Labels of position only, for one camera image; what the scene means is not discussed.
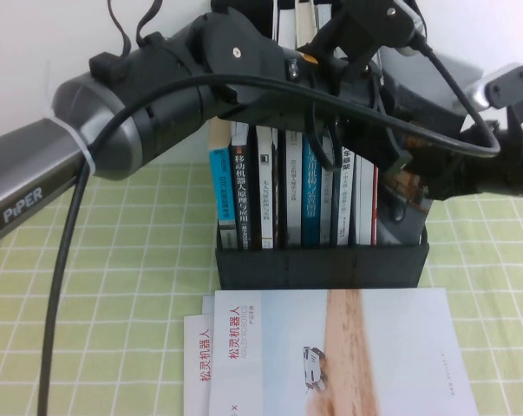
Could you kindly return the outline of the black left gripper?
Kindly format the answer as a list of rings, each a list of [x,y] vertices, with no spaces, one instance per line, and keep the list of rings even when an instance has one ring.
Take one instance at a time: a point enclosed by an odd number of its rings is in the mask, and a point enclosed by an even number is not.
[[[321,74],[323,74],[323,78],[321,79],[314,77],[312,73],[308,74],[308,82],[311,89],[317,91],[317,93],[326,93],[325,97],[327,98],[329,96],[337,97],[342,103],[339,104],[340,108],[343,108],[345,102],[353,102],[358,106],[372,109],[373,113],[382,111],[382,114],[384,114],[384,109],[380,102],[380,87],[376,79],[377,69],[375,69],[376,67],[373,68],[370,66],[373,64],[370,64],[367,67],[369,69],[364,69],[361,75],[354,76],[352,81],[345,75],[347,69],[346,66],[341,67],[340,65],[334,65],[338,61],[345,61],[338,60],[337,58],[330,58],[330,55],[325,55],[324,52],[322,52],[322,49],[315,48],[312,43],[306,43],[304,45],[304,59],[308,60],[308,58],[312,58],[312,61],[317,64],[316,67],[320,68],[322,71]],[[321,84],[323,85],[322,87],[318,84],[321,80],[326,82],[324,85]],[[327,101],[328,100],[322,102],[319,100],[318,103],[328,104]],[[323,143],[322,139],[317,135],[317,117],[314,115],[316,112],[315,104],[317,104],[316,101],[309,104],[304,114],[304,124],[306,129],[304,132],[304,141],[307,140],[307,143]],[[398,146],[397,137],[389,126],[384,126],[382,123],[369,123],[370,121],[377,122],[378,120],[376,119],[363,120],[359,129],[360,132],[363,130],[364,133],[366,133],[367,137],[365,137],[365,139],[369,138],[370,135],[373,137],[372,134],[374,134],[374,139],[376,140],[375,143],[377,141],[379,141],[379,143],[390,143],[385,152],[386,163],[384,173],[393,175],[400,172],[412,160],[411,153]],[[323,121],[324,129],[328,128],[330,137],[333,140],[336,139],[336,143],[340,143],[340,140],[343,139],[340,139],[340,137],[337,136],[334,121],[330,120],[332,125],[328,126],[325,124],[327,121]],[[369,133],[371,128],[376,129],[376,133]]]

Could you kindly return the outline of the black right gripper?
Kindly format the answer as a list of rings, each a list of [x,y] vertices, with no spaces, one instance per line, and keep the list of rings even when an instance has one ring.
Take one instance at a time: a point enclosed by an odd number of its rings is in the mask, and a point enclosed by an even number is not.
[[[500,144],[494,158],[461,157],[453,170],[442,176],[440,166],[424,166],[419,175],[425,198],[446,200],[458,196],[494,193],[523,198],[523,127],[490,127]]]

